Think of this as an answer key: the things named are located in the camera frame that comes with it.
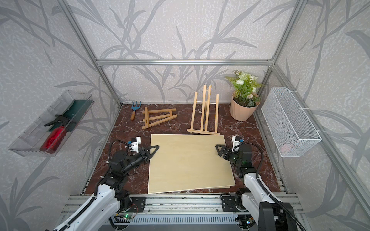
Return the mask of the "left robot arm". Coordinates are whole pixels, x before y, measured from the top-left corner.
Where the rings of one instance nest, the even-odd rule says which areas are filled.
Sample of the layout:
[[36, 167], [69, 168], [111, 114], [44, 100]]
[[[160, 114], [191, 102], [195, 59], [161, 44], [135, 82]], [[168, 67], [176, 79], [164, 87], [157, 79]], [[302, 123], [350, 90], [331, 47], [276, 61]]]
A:
[[158, 145], [141, 147], [135, 155], [117, 151], [109, 160], [108, 171], [98, 182], [94, 193], [55, 231], [97, 231], [111, 217], [130, 209], [133, 202], [124, 189], [129, 173], [141, 164], [147, 164], [159, 150]]

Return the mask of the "wooden easel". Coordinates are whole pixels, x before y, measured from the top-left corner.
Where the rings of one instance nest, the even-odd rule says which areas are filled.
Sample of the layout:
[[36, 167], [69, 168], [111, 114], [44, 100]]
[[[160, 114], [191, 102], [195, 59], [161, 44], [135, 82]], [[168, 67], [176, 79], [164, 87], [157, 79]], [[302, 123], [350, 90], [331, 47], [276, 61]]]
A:
[[[194, 95], [194, 102], [193, 102], [193, 110], [192, 110], [192, 117], [191, 117], [191, 124], [190, 128], [187, 129], [187, 132], [193, 134], [202, 134], [202, 135], [220, 135], [218, 132], [218, 116], [219, 116], [219, 94], [216, 94], [216, 101], [215, 103], [211, 103], [211, 95], [212, 95], [212, 87], [204, 85], [203, 86], [203, 95], [202, 95], [202, 107], [201, 107], [201, 120], [200, 120], [200, 129], [194, 129], [194, 122], [195, 122], [195, 112], [197, 106], [197, 98], [198, 92], [195, 92]], [[215, 124], [214, 124], [214, 131], [208, 131], [208, 124], [209, 124], [209, 116], [210, 116], [210, 106], [211, 104], [215, 105]]]
[[177, 115], [175, 115], [174, 112], [176, 112], [175, 108], [149, 110], [148, 107], [145, 107], [144, 111], [142, 111], [142, 114], [144, 115], [143, 121], [145, 123], [142, 129], [149, 129], [177, 118]]

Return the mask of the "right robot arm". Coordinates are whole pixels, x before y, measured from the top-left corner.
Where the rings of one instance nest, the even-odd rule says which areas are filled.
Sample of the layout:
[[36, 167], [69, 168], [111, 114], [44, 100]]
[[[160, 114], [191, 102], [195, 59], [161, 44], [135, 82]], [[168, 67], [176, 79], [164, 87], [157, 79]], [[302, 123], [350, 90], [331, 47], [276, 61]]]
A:
[[[251, 161], [252, 146], [261, 154], [257, 168], [247, 167], [247, 163]], [[305, 230], [294, 215], [291, 204], [278, 199], [263, 182], [260, 170], [264, 162], [264, 152], [259, 145], [238, 141], [233, 148], [222, 144], [215, 147], [220, 157], [240, 168], [244, 185], [252, 194], [252, 196], [242, 192], [235, 194], [235, 208], [240, 212], [248, 212], [245, 218], [238, 219], [237, 226], [240, 229], [248, 231], [256, 225], [259, 231]]]

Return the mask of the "plywood board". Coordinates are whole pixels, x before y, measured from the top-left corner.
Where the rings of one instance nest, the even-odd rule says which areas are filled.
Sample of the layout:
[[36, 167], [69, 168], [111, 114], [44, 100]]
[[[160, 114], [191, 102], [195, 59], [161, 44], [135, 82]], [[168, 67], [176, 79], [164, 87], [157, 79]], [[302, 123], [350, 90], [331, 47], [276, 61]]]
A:
[[229, 161], [220, 157], [217, 144], [222, 135], [152, 134], [159, 145], [149, 164], [148, 192], [171, 192], [234, 186]]
[[210, 193], [213, 192], [213, 190], [220, 189], [220, 190], [229, 190], [231, 186], [221, 186], [221, 187], [213, 187], [213, 188], [206, 188], [206, 189], [192, 189], [192, 190], [182, 190], [182, 191], [171, 191], [171, 192], [156, 192], [156, 193], [150, 193], [148, 194], [163, 194], [163, 193]]

